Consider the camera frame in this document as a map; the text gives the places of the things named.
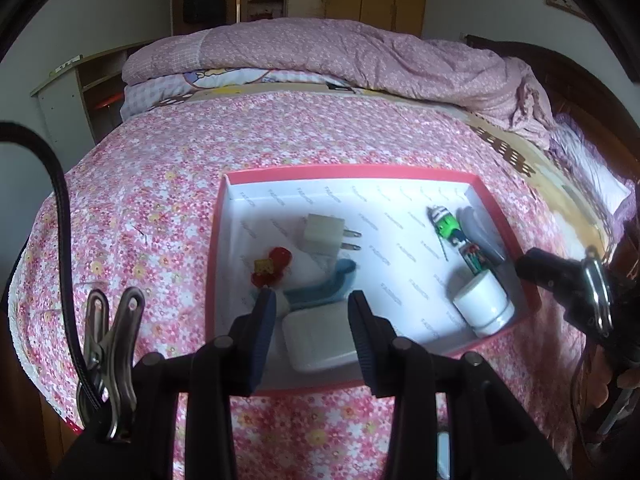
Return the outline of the person's right hand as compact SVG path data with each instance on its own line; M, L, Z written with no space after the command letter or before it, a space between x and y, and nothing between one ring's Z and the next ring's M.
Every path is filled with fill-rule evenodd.
M612 382L613 372L605 359L604 351L597 346L594 352L590 372L587 377L587 399L591 406L600 408L608 400L608 385ZM640 384L638 368L627 370L617 378L617 387L637 389Z

